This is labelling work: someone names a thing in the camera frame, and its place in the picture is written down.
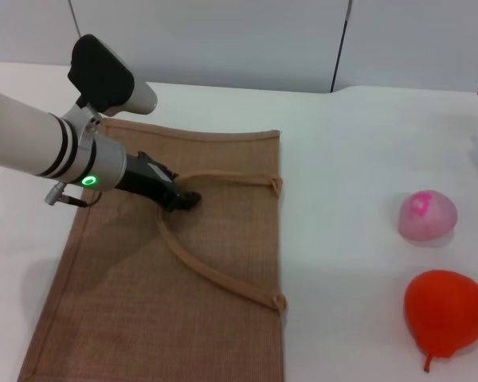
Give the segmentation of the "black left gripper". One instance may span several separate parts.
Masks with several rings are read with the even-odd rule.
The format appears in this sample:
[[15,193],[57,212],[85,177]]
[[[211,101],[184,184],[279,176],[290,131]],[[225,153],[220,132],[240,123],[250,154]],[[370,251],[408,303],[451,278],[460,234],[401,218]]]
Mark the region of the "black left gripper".
[[183,194],[175,183],[177,173],[156,162],[143,151],[136,156],[128,154],[126,169],[117,189],[146,197],[164,210],[188,211],[198,203],[200,193],[189,191]]

